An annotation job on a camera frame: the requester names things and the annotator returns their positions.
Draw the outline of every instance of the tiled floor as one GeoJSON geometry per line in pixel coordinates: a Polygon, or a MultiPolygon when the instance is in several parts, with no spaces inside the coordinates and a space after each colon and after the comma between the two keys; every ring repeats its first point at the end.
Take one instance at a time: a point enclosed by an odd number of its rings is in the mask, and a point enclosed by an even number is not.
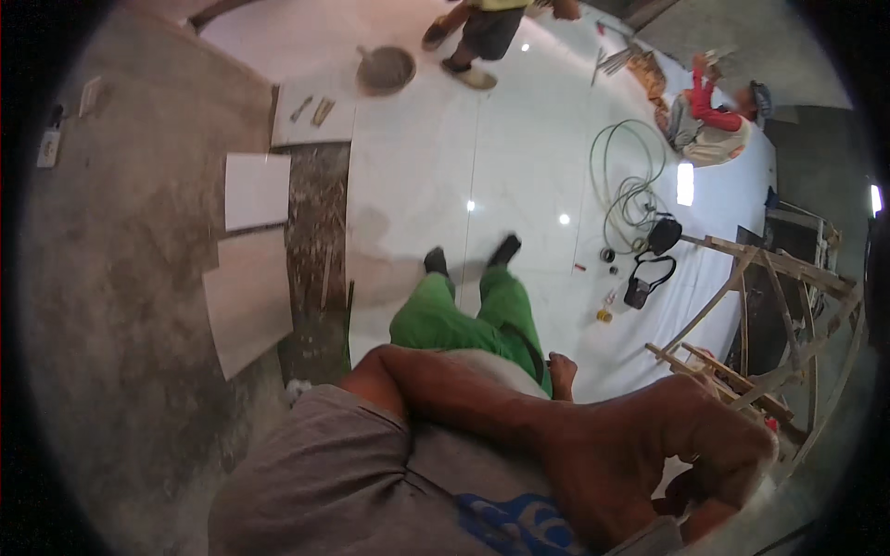
{"type": "MultiPolygon", "coordinates": [[[[604,210],[591,181],[591,143],[605,126],[625,119],[652,123],[651,105],[628,72],[601,74],[590,85],[599,47],[615,53],[622,39],[611,30],[598,36],[595,22],[603,15],[587,6],[577,22],[526,18],[506,57],[484,64],[498,86],[477,93],[438,67],[458,36],[432,54],[419,47],[429,22],[452,5],[264,0],[223,15],[202,33],[276,82],[354,63],[357,44],[396,44],[417,59],[417,76],[401,93],[359,98],[356,106],[346,247],[347,275],[356,281],[352,361],[389,340],[389,320],[422,276],[421,260],[433,246],[445,248],[460,282],[458,307],[474,314],[482,262],[515,230],[523,249],[514,272],[529,290],[544,350],[578,361],[577,400],[607,399],[665,375],[643,344],[664,343],[678,332],[727,278],[730,259],[676,246],[676,274],[642,310],[621,302],[629,257],[617,261],[617,277],[597,259],[604,210]],[[595,313],[610,291],[618,299],[615,319],[605,325],[595,313]]],[[[660,54],[659,62],[669,96],[690,86],[680,65],[660,54]]],[[[663,141],[645,139],[654,169],[634,141],[619,134],[605,167],[601,151],[594,153],[597,183],[606,177],[614,189],[630,175],[658,171],[663,141]]],[[[735,239],[737,226],[762,230],[775,172],[773,147],[761,133],[732,162],[695,171],[692,206],[675,202],[678,162],[667,155],[654,189],[660,209],[675,214],[686,233],[735,239]]],[[[738,299],[727,295],[690,341],[721,355],[737,322],[738,299]]]]}

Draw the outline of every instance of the forearm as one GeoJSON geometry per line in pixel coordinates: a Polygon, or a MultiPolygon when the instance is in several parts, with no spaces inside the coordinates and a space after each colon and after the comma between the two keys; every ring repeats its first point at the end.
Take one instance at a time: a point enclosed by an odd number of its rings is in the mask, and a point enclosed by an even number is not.
{"type": "Polygon", "coordinates": [[[391,384],[392,392],[383,394],[389,399],[371,401],[389,405],[395,413],[401,411],[401,416],[422,416],[501,445],[532,451],[540,439],[539,425],[549,418],[554,404],[507,389],[439,353],[392,345],[373,349],[341,386],[358,393],[362,383],[391,384]]]}

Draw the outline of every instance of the red object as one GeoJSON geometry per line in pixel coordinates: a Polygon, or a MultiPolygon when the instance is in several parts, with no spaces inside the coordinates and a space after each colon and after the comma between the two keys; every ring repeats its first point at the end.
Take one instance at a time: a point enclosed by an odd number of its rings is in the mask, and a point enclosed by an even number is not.
{"type": "Polygon", "coordinates": [[[710,125],[725,132],[737,132],[741,127],[741,116],[732,112],[721,112],[711,108],[711,94],[714,92],[714,84],[701,86],[701,70],[692,70],[692,117],[701,120],[704,125],[710,125]]]}

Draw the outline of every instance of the unfinished concrete floor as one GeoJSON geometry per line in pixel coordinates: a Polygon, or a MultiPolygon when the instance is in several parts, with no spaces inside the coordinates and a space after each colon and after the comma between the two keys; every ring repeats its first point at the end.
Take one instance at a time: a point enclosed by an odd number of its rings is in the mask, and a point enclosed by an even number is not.
{"type": "Polygon", "coordinates": [[[226,153],[269,148],[271,84],[158,20],[101,25],[24,196],[19,328],[38,420],[114,553],[202,554],[212,497],[287,410],[275,351],[223,380],[201,274],[226,153]],[[95,113],[81,87],[101,75],[95,113]]]}

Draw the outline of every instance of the wooden frame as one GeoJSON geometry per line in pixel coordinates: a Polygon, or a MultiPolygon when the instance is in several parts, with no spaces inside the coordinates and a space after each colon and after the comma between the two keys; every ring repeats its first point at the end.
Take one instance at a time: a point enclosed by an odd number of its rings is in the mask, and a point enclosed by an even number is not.
{"type": "Polygon", "coordinates": [[[714,249],[721,253],[732,255],[736,259],[735,268],[726,283],[708,301],[692,320],[684,326],[683,330],[668,342],[663,348],[652,343],[645,344],[645,348],[655,354],[656,360],[665,360],[675,373],[694,374],[697,371],[687,363],[676,357],[676,351],[680,348],[688,351],[701,360],[708,375],[716,386],[720,399],[730,409],[741,410],[748,408],[754,411],[762,411],[776,419],[779,424],[779,432],[784,435],[797,448],[796,453],[786,460],[782,469],[782,477],[790,475],[797,465],[803,461],[813,443],[819,437],[822,428],[828,421],[837,406],[840,392],[844,389],[846,380],[852,372],[856,353],[862,339],[865,317],[863,311],[856,312],[862,301],[862,287],[852,280],[841,278],[837,274],[809,262],[800,261],[782,251],[770,253],[755,246],[744,246],[720,238],[705,236],[704,239],[682,236],[681,239],[697,246],[714,249]],[[773,286],[776,302],[782,315],[782,324],[788,336],[789,361],[783,361],[772,371],[758,376],[756,382],[748,378],[748,311],[744,294],[744,286],[741,287],[741,374],[736,373],[720,361],[711,357],[683,339],[688,335],[708,313],[723,299],[726,292],[739,288],[744,283],[744,271],[751,264],[759,264],[766,268],[773,286]],[[798,344],[792,326],[788,302],[779,283],[779,275],[783,274],[798,280],[798,292],[801,303],[804,306],[804,323],[807,332],[807,343],[798,344]],[[826,330],[821,334],[816,332],[813,313],[810,310],[811,291],[807,287],[817,288],[826,294],[841,301],[837,312],[828,320],[826,330]],[[850,351],[847,353],[841,375],[837,379],[834,390],[831,392],[825,408],[818,406],[818,365],[817,354],[821,351],[828,339],[842,326],[849,322],[854,330],[850,351]],[[796,427],[792,420],[794,413],[779,401],[773,393],[787,383],[801,383],[806,379],[808,387],[808,408],[806,414],[805,431],[796,427]]]}

